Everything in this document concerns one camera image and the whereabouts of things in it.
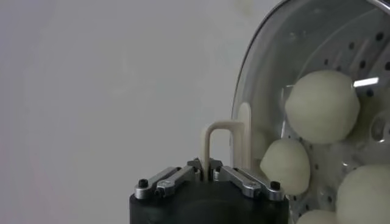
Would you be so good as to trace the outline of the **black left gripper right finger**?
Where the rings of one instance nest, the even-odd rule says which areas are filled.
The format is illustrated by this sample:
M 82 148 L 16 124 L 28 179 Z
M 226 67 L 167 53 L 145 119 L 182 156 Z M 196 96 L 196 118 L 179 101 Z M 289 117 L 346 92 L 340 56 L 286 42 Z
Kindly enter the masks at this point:
M 248 198 L 266 197 L 270 201 L 283 201 L 284 190 L 278 181 L 248 169 L 224 166 L 220 160 L 211 159 L 209 173 L 213 181 L 227 181 L 236 186 Z

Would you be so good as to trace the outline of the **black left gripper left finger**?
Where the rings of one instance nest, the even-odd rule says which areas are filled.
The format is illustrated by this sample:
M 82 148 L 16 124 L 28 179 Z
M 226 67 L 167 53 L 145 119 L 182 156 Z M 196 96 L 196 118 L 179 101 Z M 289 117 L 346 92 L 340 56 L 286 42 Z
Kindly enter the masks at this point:
M 155 194 L 170 197 L 187 181 L 200 181 L 203 168 L 199 158 L 188 161 L 184 167 L 167 167 L 149 179 L 140 179 L 135 186 L 135 198 L 147 200 Z

